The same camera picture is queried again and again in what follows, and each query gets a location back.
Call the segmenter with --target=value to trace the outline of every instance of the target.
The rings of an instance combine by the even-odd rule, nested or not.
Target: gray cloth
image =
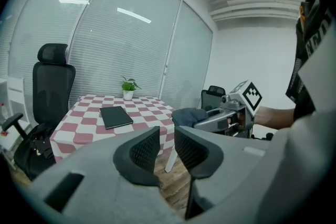
[[[186,108],[175,110],[172,113],[172,120],[176,126],[193,127],[195,123],[206,120],[208,117],[204,109]]]

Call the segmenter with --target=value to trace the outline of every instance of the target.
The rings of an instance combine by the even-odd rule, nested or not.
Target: black notebook
[[[121,106],[112,106],[110,108],[101,108],[106,130],[132,124],[133,121]]]

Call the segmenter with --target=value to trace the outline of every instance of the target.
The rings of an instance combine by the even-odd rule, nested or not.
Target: bottle
[[[1,113],[2,113],[2,116],[4,117],[5,120],[7,120],[9,118],[8,117],[8,111],[7,111],[7,108],[5,107],[4,103],[1,103]]]

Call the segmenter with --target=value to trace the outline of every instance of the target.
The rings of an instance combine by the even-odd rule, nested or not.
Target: window blind
[[[208,67],[212,36],[212,31],[201,18],[183,3],[161,96],[174,109],[197,107]]]
[[[180,0],[91,0],[75,31],[70,104],[83,94],[122,95],[120,76],[158,96]]]
[[[7,78],[9,47],[17,19],[27,0],[8,0],[0,16],[0,77]]]
[[[9,52],[10,76],[25,79],[25,93],[33,91],[33,66],[46,43],[68,43],[83,5],[88,0],[27,0],[17,21]]]

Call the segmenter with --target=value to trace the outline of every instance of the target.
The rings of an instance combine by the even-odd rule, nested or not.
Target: red and white checkered tablecloth
[[[134,121],[133,124],[106,130],[100,108],[121,106]],[[59,162],[80,147],[108,137],[134,130],[160,126],[160,151],[167,153],[174,145],[172,107],[154,97],[134,97],[87,94],[68,111],[50,137],[55,160]]]

